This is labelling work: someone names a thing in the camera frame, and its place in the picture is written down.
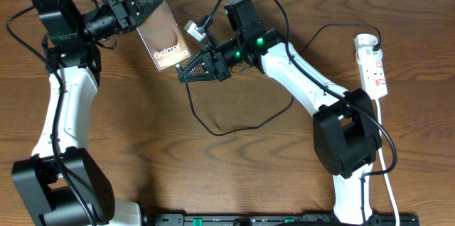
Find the Galaxy S25 Ultra smartphone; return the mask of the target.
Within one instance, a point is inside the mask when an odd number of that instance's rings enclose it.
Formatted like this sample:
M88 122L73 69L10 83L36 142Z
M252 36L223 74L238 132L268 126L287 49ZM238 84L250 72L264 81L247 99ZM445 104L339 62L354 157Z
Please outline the Galaxy S25 Ultra smartphone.
M158 71L191 57L166 0L162 0L137 30Z

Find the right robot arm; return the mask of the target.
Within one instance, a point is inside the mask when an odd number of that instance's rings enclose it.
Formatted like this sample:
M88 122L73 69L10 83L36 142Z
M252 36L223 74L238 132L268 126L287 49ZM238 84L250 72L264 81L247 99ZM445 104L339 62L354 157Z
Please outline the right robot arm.
M223 81L232 66L247 63L284 86L312 117L314 150L333 176L336 219L368 223L373 217L368 174L382 146L368 94L350 92L324 77L285 43L284 35L266 30L252 0L229 0L223 7L235 36L206 43L185 67L177 67L178 80Z

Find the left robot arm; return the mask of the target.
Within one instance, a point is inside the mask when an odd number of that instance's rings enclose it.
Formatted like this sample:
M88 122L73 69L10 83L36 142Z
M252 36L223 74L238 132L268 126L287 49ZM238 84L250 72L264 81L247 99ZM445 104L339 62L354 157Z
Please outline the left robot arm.
M47 33L50 100L30 158L11 177L35 225L149 225L138 203L116 198L88 151L104 42L139 27L164 0L104 0L85 14L74 0L32 0Z

